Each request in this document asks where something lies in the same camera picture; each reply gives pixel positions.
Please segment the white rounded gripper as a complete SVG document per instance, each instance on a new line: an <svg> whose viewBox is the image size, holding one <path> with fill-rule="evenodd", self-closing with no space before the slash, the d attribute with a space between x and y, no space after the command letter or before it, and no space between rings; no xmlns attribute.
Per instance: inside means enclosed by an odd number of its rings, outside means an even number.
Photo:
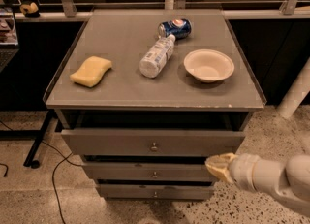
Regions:
<svg viewBox="0 0 310 224"><path fill-rule="evenodd" d="M258 155L224 153L210 156L205 165L218 179L250 192L279 193L289 186L285 164Z"/></svg>

